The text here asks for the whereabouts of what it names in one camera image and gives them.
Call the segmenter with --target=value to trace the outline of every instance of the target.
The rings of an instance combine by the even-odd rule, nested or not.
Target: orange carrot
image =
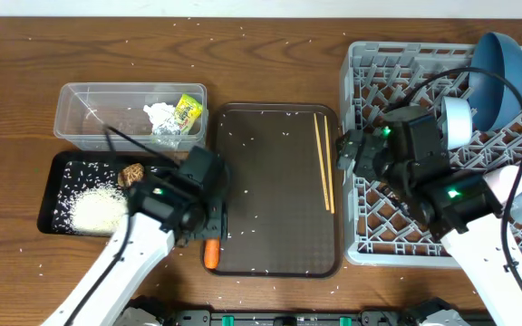
[[[215,269],[218,266],[221,242],[217,239],[208,239],[205,242],[205,267]]]

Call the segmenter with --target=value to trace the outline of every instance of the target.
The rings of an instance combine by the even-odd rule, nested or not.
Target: dish rack
[[[343,132],[371,129],[381,109],[408,94],[415,85],[448,69],[470,65],[472,44],[356,42],[343,61],[340,105]],[[413,103],[440,115],[443,96],[467,99],[469,74],[450,75],[420,90]],[[453,168],[487,172],[518,164],[522,155],[522,115],[497,131],[474,131],[469,145],[450,152]],[[430,232],[395,206],[380,182],[367,182],[351,170],[343,176],[345,256],[352,264],[457,268]],[[522,225],[512,223],[522,252]]]

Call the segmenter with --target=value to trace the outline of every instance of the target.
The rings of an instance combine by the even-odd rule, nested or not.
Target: wooden table
[[[339,113],[351,42],[476,43],[491,30],[522,44],[522,21],[0,18],[0,324],[42,322],[106,241],[35,227],[52,158],[71,147],[53,135],[66,82],[201,82],[212,111],[228,101],[285,101]],[[433,296],[484,310],[460,270],[344,262],[326,280],[216,277],[198,253],[198,244],[176,250],[138,293],[217,310],[400,309]]]

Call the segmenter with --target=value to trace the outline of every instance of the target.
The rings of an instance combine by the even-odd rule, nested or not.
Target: chopstick
[[[325,154],[327,155],[327,179],[330,184],[330,208],[334,214],[334,182],[332,181],[332,154],[330,153],[330,130],[327,127],[327,116],[325,116]]]
[[[330,210],[330,203],[327,199],[327,186],[325,185],[324,157],[322,155],[322,139],[319,136],[319,128],[317,127],[317,115],[314,113],[315,140],[317,141],[317,156],[319,157],[319,167],[322,173],[322,188],[324,189],[325,210]]]

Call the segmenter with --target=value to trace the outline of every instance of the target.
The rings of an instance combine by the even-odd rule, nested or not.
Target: yellow packet
[[[177,108],[174,110],[174,119],[180,127],[180,134],[186,135],[189,133],[202,111],[203,106],[197,100],[187,94],[182,94],[179,104],[177,104]]]

